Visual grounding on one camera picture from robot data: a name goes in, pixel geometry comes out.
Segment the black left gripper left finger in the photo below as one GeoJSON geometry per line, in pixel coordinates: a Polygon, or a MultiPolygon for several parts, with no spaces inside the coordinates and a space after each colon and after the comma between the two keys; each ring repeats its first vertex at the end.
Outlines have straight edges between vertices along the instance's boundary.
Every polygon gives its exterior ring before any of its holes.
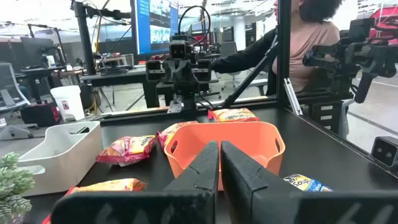
{"type": "Polygon", "coordinates": [[[219,159],[210,141],[161,191],[73,193],[56,203],[51,224],[214,224],[219,159]]]}

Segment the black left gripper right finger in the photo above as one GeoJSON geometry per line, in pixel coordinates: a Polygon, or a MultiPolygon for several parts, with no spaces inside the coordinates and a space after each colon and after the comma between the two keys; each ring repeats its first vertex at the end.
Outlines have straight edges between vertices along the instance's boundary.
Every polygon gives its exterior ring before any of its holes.
{"type": "Polygon", "coordinates": [[[398,192],[305,192],[232,143],[220,149],[224,194],[240,224],[398,224],[398,192]]]}

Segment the pink Maruchan noodle pack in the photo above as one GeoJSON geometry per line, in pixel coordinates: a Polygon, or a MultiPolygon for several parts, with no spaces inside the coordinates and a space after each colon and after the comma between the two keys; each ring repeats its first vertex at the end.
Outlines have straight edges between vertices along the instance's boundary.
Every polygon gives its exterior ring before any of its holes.
{"type": "Polygon", "coordinates": [[[96,156],[96,162],[129,166],[147,159],[155,145],[155,135],[124,136],[96,156]]]}
{"type": "Polygon", "coordinates": [[[157,132],[156,137],[162,149],[165,149],[166,145],[170,142],[171,138],[180,128],[187,126],[189,124],[198,124],[198,121],[186,121],[181,123],[175,123],[169,126],[168,128],[164,129],[163,131],[157,132]]]}

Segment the orange Maruchan noodle pack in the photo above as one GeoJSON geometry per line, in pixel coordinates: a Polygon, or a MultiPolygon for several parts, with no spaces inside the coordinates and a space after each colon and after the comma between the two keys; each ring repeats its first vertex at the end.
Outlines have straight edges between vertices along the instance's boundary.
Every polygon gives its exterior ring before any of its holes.
{"type": "Polygon", "coordinates": [[[97,191],[129,191],[137,192],[143,191],[146,187],[146,183],[135,178],[109,180],[106,182],[98,182],[83,187],[71,187],[66,192],[65,196],[73,194],[75,192],[97,192],[97,191]]]}
{"type": "Polygon", "coordinates": [[[208,119],[213,119],[217,123],[259,121],[259,118],[247,108],[209,111],[208,119]]]}

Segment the blue Maruchan noodle pack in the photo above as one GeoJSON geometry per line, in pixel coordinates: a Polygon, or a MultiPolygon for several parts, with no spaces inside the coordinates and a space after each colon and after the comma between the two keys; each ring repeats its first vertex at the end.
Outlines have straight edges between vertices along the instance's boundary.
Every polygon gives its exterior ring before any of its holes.
{"type": "Polygon", "coordinates": [[[284,177],[284,180],[304,192],[331,192],[329,186],[322,184],[316,179],[309,178],[302,174],[292,174],[284,177]]]}

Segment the black desk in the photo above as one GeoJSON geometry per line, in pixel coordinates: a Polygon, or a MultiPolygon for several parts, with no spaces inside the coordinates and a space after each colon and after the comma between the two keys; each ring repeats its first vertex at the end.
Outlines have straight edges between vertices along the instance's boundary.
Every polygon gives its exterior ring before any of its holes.
{"type": "Polygon", "coordinates": [[[173,84],[158,85],[155,81],[148,82],[145,67],[128,70],[126,73],[117,73],[115,75],[83,75],[80,80],[92,87],[141,83],[148,108],[160,106],[159,95],[164,95],[167,106],[173,99],[173,84]]]}

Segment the grey office chair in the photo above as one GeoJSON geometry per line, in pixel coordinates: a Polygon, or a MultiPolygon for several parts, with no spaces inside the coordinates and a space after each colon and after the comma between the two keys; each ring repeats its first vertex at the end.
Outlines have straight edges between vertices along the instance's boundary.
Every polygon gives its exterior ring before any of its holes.
{"type": "Polygon", "coordinates": [[[242,72],[239,68],[239,51],[237,50],[236,43],[234,41],[222,42],[220,52],[221,57],[213,63],[212,69],[216,73],[227,73],[231,76],[231,80],[225,81],[221,90],[223,91],[226,87],[236,89],[239,85],[236,76],[242,72]]]}
{"type": "Polygon", "coordinates": [[[30,106],[30,101],[21,92],[11,63],[0,62],[0,141],[33,138],[30,128],[38,129],[36,123],[11,124],[9,119],[15,112],[30,106]]]}

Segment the orange plastic bin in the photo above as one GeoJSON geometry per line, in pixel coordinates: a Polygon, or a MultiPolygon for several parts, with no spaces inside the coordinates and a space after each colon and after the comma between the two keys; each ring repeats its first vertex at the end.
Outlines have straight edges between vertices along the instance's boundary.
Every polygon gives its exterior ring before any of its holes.
{"type": "Polygon", "coordinates": [[[165,190],[192,189],[194,183],[177,181],[202,149],[211,141],[228,141],[276,176],[279,175],[285,143],[278,129],[262,121],[198,123],[180,128],[164,152],[169,160],[175,180],[165,190]]]}

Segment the black table mat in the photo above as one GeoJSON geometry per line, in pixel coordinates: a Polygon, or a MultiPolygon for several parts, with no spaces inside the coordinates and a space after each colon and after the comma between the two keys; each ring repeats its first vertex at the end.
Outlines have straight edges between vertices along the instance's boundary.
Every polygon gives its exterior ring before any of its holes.
{"type": "MultiPolygon", "coordinates": [[[[253,113],[273,124],[286,145],[280,176],[304,174],[341,191],[398,190],[398,178],[370,161],[360,148],[338,139],[312,122],[299,118],[287,109],[262,108],[253,113]]],[[[101,121],[103,143],[109,144],[125,135],[145,135],[162,131],[174,123],[207,121],[205,112],[167,114],[161,112],[116,115],[101,121]]],[[[169,162],[161,149],[148,160],[129,167],[95,164],[80,182],[91,185],[113,179],[135,177],[148,190],[160,190],[172,179],[169,162]]]]}

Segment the white plastic bucket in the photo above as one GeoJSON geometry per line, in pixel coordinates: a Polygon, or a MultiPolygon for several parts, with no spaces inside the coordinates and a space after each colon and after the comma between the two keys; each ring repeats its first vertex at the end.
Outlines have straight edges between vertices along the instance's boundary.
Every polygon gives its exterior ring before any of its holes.
{"type": "Polygon", "coordinates": [[[78,85],[52,88],[50,93],[60,110],[64,122],[79,121],[85,117],[80,97],[81,90],[78,85]]]}

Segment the grey drawer cabinet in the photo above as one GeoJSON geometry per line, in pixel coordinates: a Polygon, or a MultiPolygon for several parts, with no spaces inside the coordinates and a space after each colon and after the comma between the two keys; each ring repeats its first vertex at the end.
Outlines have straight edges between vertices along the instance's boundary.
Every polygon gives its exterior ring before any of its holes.
{"type": "Polygon", "coordinates": [[[346,139],[349,134],[348,109],[354,100],[329,101],[308,105],[308,117],[314,122],[346,139]]]}

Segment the black computer monitor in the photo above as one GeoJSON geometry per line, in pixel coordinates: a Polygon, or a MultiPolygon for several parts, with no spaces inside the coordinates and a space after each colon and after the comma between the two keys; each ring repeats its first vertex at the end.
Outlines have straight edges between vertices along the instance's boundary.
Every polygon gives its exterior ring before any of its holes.
{"type": "Polygon", "coordinates": [[[53,54],[52,47],[54,46],[51,39],[22,37],[21,42],[26,57],[24,60],[25,67],[48,67],[47,55],[53,54]]]}

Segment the white plastic bin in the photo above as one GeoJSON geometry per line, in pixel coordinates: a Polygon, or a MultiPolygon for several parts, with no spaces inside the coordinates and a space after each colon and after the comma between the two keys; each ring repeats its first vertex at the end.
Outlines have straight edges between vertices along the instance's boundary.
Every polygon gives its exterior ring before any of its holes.
{"type": "Polygon", "coordinates": [[[33,172],[35,185],[23,197],[52,194],[76,186],[103,150],[99,121],[47,128],[44,140],[19,158],[17,166],[33,172]]]}

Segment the person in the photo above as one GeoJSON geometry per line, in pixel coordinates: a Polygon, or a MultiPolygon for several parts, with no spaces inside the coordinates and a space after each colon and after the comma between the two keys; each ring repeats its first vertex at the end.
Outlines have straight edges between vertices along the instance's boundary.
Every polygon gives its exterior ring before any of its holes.
{"type": "MultiPolygon", "coordinates": [[[[293,89],[305,88],[310,79],[321,74],[318,67],[303,64],[305,54],[315,45],[333,45],[340,40],[338,28],[330,22],[343,0],[291,0],[290,11],[290,73],[293,89]]],[[[239,51],[239,68],[255,67],[274,40],[277,29],[267,32],[259,40],[239,51]]]]}

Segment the silver metal bracket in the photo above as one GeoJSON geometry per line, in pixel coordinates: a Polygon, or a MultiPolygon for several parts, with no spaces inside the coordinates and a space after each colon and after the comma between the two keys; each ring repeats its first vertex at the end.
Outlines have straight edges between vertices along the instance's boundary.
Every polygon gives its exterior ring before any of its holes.
{"type": "Polygon", "coordinates": [[[179,113],[183,108],[182,97],[175,95],[169,104],[168,113],[179,113]]]}

